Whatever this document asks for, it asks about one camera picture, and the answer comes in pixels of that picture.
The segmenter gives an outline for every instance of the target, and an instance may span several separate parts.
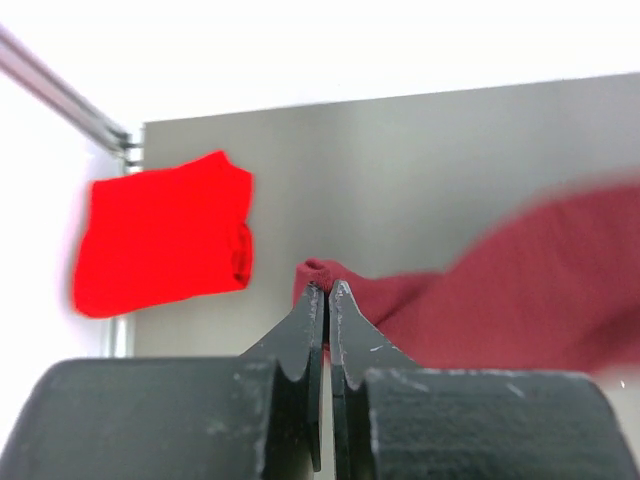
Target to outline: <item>maroon fabric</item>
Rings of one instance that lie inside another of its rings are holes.
[[[368,279],[331,260],[365,317],[425,367],[594,372],[640,362],[640,183],[574,194],[489,233],[444,273]]]

